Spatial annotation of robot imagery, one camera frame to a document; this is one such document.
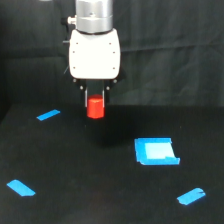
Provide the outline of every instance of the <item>red cube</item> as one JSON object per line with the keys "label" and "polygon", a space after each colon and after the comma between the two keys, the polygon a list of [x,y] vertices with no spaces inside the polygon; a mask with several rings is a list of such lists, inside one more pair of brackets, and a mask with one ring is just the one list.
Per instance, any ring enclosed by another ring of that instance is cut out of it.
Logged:
{"label": "red cube", "polygon": [[101,95],[92,95],[88,97],[87,116],[93,119],[104,117],[103,97]]}

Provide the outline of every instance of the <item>black curtain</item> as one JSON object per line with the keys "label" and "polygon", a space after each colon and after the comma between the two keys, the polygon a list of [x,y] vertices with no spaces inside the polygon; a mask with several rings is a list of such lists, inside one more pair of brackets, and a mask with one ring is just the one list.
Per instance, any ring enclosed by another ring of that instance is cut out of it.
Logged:
{"label": "black curtain", "polygon": [[[60,24],[74,14],[74,0],[0,1],[0,87],[11,103],[79,102]],[[126,78],[111,104],[223,106],[223,24],[224,1],[114,0]]]}

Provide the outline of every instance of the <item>blue paper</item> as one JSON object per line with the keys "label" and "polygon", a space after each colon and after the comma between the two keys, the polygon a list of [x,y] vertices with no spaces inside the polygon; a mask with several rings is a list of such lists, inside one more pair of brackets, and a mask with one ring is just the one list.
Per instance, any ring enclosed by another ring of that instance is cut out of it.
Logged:
{"label": "blue paper", "polygon": [[18,193],[20,196],[33,196],[35,194],[34,191],[18,180],[11,181],[7,184],[7,186]]}
{"label": "blue paper", "polygon": [[143,165],[178,165],[171,146],[170,138],[135,139],[137,161]]}
{"label": "blue paper", "polygon": [[206,194],[204,191],[200,188],[195,188],[192,191],[189,191],[188,193],[178,197],[177,199],[179,200],[180,204],[183,205],[189,205],[190,203],[204,197]]}
{"label": "blue paper", "polygon": [[40,121],[43,121],[43,120],[48,119],[49,117],[52,117],[59,113],[60,113],[60,111],[58,111],[58,110],[52,110],[46,114],[40,115],[39,117],[37,117],[37,119],[39,119]]}

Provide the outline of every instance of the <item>blue tape strip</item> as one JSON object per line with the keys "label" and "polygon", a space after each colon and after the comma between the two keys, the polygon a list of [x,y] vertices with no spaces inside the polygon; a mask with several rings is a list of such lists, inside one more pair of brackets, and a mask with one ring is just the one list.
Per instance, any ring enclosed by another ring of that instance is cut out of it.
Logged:
{"label": "blue tape strip", "polygon": [[11,181],[7,184],[7,186],[18,193],[20,196],[33,196],[35,194],[34,191],[18,180]]}
{"label": "blue tape strip", "polygon": [[204,197],[206,194],[201,188],[195,188],[192,191],[189,191],[188,193],[178,197],[180,204],[183,205],[189,205],[190,203]]}
{"label": "blue tape strip", "polygon": [[48,119],[49,117],[52,117],[59,113],[60,113],[60,111],[58,111],[58,110],[52,110],[46,114],[40,115],[39,117],[37,117],[37,119],[39,119],[40,121],[43,121],[43,120]]}
{"label": "blue tape strip", "polygon": [[142,143],[172,143],[171,138],[138,138]]}
{"label": "blue tape strip", "polygon": [[146,143],[172,143],[170,138],[139,138],[135,139],[136,160],[142,165],[179,165],[180,158],[166,157],[165,159],[148,159]]}
{"label": "blue tape strip", "polygon": [[166,157],[166,159],[146,159],[141,160],[140,163],[142,165],[179,165],[180,158]]}
{"label": "blue tape strip", "polygon": [[135,152],[138,162],[147,159],[145,143],[139,142],[137,139],[135,140]]}

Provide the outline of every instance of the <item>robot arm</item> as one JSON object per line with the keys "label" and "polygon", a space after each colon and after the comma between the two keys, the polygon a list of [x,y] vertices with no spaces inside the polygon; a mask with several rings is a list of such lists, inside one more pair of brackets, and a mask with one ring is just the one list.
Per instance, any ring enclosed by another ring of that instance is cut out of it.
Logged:
{"label": "robot arm", "polygon": [[113,0],[76,0],[76,15],[68,17],[67,24],[74,24],[69,47],[69,68],[84,96],[87,111],[91,111],[87,80],[103,82],[101,106],[104,111],[111,83],[117,82],[120,70],[120,44],[116,29],[113,28]]}

